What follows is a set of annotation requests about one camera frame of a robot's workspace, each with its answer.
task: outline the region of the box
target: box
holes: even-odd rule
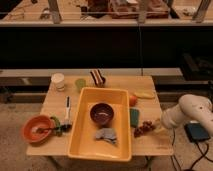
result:
[[[99,127],[90,118],[90,110],[97,103],[107,103],[113,108],[114,117],[110,127],[116,131],[116,145],[94,139]],[[82,89],[69,141],[68,156],[122,162],[131,159],[129,98],[126,90],[89,87]]]

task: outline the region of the dark bowl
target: dark bowl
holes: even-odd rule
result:
[[[45,130],[42,133],[36,132],[36,128],[53,128],[53,121],[46,115],[38,115],[29,119],[22,127],[22,136],[29,143],[43,142],[52,132]]]
[[[106,103],[98,103],[90,111],[91,119],[100,126],[109,124],[113,116],[114,111],[112,107]]]

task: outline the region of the table leg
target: table leg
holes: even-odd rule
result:
[[[45,156],[45,157],[52,163],[52,165],[56,168],[56,170],[62,170],[62,166],[52,156]]]
[[[145,156],[145,158],[146,158],[146,161],[147,161],[145,168],[148,168],[149,171],[151,171],[151,164],[152,164],[152,161],[154,159],[154,156],[150,156],[150,157]]]

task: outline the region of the orange bowl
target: orange bowl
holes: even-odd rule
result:
[[[52,130],[45,130],[42,133],[36,132],[37,128],[53,128],[53,121],[46,115],[38,115],[29,119],[22,127],[22,136],[29,143],[38,143],[46,139]]]

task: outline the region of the green sponge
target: green sponge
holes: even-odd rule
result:
[[[138,122],[139,122],[139,110],[138,109],[133,109],[130,108],[130,125],[131,127],[138,127]]]

